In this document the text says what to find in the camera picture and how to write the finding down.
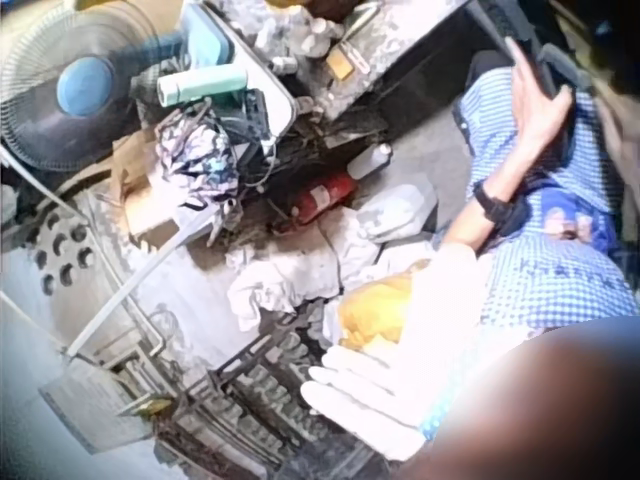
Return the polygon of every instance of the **green cylinder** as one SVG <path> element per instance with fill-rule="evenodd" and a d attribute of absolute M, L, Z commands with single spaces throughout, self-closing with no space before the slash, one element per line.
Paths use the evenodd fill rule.
<path fill-rule="evenodd" d="M 170 107 L 208 95 L 245 88 L 247 71 L 243 67 L 234 64 L 216 65 L 160 77 L 158 98 L 160 105 Z"/>

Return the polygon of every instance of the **blue gingham shirt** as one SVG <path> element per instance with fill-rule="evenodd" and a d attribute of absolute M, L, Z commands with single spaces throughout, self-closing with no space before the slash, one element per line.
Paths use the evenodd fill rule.
<path fill-rule="evenodd" d="M 492 70 L 461 101 L 474 152 L 468 198 L 473 185 L 487 178 L 515 145 L 511 82 L 510 68 Z M 524 181 L 529 187 L 525 190 L 529 191 L 530 218 L 521 231 L 493 249 L 489 294 L 475 340 L 456 363 L 449 388 L 422 425 L 428 440 L 435 437 L 477 366 L 495 354 L 501 337 L 511 336 L 515 347 L 545 328 L 639 312 L 623 273 L 606 254 L 608 247 L 555 240 L 543 231 L 545 200 L 553 201 L 558 191 L 588 205 L 598 218 L 606 219 L 620 207 L 622 185 L 600 147 L 603 139 L 596 110 L 583 92 L 576 94 L 573 135 L 569 158 L 558 162 L 551 153 L 545 154 Z"/>

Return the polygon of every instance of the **wristwatch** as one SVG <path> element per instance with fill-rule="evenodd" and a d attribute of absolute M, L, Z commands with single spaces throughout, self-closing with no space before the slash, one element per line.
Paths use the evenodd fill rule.
<path fill-rule="evenodd" d="M 515 206 L 512 203 L 503 202 L 497 198 L 491 198 L 484 191 L 482 181 L 476 183 L 473 188 L 473 195 L 480 206 L 484 209 L 484 216 L 496 226 L 504 225 L 513 215 Z"/>

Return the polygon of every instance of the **white plastic jug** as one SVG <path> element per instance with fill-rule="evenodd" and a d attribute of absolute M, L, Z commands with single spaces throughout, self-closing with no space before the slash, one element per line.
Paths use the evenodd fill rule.
<path fill-rule="evenodd" d="M 358 210 L 360 236 L 375 243 L 412 237 L 422 231 L 438 200 L 431 182 L 420 174 L 385 190 Z"/>

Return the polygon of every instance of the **fan grille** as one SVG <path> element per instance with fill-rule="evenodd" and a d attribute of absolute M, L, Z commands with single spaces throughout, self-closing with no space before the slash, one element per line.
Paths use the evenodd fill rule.
<path fill-rule="evenodd" d="M 57 7 L 24 35 L 3 67 L 2 135 L 23 162 L 44 170 L 77 171 L 99 160 L 127 133 L 136 110 L 131 77 L 154 82 L 159 44 L 153 25 L 135 6 L 110 3 L 84 12 Z M 95 115 L 67 115 L 56 86 L 80 58 L 105 59 L 115 82 Z"/>

